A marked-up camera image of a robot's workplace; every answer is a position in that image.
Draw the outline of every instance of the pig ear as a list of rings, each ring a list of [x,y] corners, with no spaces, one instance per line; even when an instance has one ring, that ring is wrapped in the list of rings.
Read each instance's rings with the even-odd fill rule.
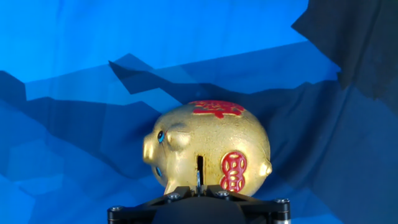
[[[184,124],[175,124],[167,130],[166,139],[171,150],[179,151],[189,144],[191,133]]]

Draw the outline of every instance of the black base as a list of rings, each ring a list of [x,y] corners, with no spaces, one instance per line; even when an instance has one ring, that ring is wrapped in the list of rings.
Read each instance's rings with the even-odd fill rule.
[[[198,192],[189,187],[177,187],[168,195],[136,207],[111,207],[108,224],[290,223],[287,199],[262,201],[225,191],[219,185]]]

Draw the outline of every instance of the pig eye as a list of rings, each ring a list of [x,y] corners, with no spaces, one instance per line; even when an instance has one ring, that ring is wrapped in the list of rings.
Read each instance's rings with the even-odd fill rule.
[[[162,177],[162,172],[160,171],[159,167],[156,167],[156,174],[157,174],[159,177]]]
[[[163,131],[159,131],[159,133],[157,134],[157,140],[159,141],[159,143],[161,143],[163,139],[164,139]]]

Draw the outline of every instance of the ceramic pig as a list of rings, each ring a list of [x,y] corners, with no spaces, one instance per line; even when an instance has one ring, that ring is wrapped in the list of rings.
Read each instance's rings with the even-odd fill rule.
[[[225,101],[195,101],[161,116],[143,150],[165,194],[197,186],[199,166],[201,184],[247,196],[272,172],[264,128],[242,106]]]

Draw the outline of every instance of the red chinese character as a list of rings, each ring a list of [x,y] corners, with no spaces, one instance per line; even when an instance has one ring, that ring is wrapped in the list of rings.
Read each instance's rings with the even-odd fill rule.
[[[195,114],[214,114],[217,118],[224,118],[224,114],[234,114],[239,116],[244,111],[242,106],[236,103],[230,103],[219,100],[201,100],[194,101],[190,104],[195,104],[199,107],[193,110]]]
[[[224,177],[221,180],[221,187],[225,190],[239,192],[244,187],[243,173],[246,171],[248,162],[240,152],[230,152],[221,161]]]

